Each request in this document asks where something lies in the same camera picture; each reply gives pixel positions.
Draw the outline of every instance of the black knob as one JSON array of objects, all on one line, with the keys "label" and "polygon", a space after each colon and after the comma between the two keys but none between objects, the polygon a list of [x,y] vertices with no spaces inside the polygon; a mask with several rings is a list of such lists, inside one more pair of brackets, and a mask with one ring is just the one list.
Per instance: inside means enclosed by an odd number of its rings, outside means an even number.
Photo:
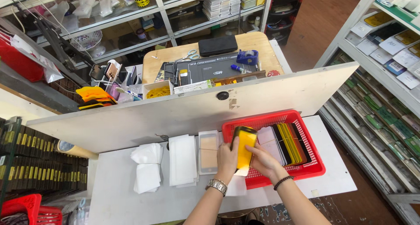
[{"label": "black knob", "polygon": [[225,100],[229,98],[229,93],[226,91],[222,91],[220,93],[217,94],[217,98],[218,100]]}]

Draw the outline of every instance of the blue tape dispenser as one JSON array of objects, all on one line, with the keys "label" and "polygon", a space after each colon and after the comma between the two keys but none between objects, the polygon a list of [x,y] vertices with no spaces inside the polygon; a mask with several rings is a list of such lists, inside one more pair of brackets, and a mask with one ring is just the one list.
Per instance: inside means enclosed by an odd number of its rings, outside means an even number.
[{"label": "blue tape dispenser", "polygon": [[258,63],[258,51],[257,50],[248,50],[248,51],[239,50],[238,56],[236,57],[236,62],[241,63],[241,64],[256,65]]}]

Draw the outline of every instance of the scissors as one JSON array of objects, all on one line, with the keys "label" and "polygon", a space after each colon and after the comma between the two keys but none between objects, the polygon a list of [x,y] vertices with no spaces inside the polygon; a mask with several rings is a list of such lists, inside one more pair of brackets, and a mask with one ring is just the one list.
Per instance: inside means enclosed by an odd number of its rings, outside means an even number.
[{"label": "scissors", "polygon": [[198,59],[200,57],[200,55],[196,54],[197,50],[196,49],[192,49],[190,51],[188,51],[188,53],[186,54],[185,57],[176,60],[175,62],[187,62],[187,61],[192,61],[195,59]]}]

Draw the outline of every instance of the red basket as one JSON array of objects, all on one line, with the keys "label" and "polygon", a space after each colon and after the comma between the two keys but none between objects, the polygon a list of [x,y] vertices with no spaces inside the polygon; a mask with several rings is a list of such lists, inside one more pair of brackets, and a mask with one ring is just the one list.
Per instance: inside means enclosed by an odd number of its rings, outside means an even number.
[{"label": "red basket", "polygon": [[1,217],[24,212],[28,214],[29,225],[61,225],[63,220],[61,210],[40,206],[41,198],[40,194],[32,194],[6,201],[3,203]]},{"label": "red basket", "polygon": [[[276,112],[272,114],[265,114],[261,116],[247,117],[235,121],[229,121],[223,124],[222,132],[223,138],[226,143],[232,142],[235,127],[246,126],[252,127],[255,130],[260,130],[263,127],[267,127],[278,123],[294,123],[299,130],[302,140],[311,156],[312,162],[299,165],[285,167],[291,176],[294,176],[294,180],[312,178],[321,176],[325,173],[325,166],[319,157],[318,151],[315,144],[303,123],[302,117],[295,110]],[[272,185],[270,179],[261,175],[257,170],[250,168],[248,175],[245,177],[245,183],[247,184],[247,190],[267,185]]]}]

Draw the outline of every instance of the wristwatch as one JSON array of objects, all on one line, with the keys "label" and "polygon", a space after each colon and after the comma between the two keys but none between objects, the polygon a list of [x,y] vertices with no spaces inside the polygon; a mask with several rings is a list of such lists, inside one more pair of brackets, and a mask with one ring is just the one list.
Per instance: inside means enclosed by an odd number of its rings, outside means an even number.
[{"label": "wristwatch", "polygon": [[222,183],[220,183],[220,182],[218,182],[218,181],[216,181],[216,180],[213,180],[213,179],[211,179],[211,180],[207,183],[206,190],[207,190],[209,187],[214,187],[214,188],[216,188],[216,189],[220,190],[220,192],[223,194],[223,197],[225,197],[225,195],[226,195],[226,191],[228,190],[228,187],[227,187],[227,186],[225,186],[225,185],[223,185]]}]

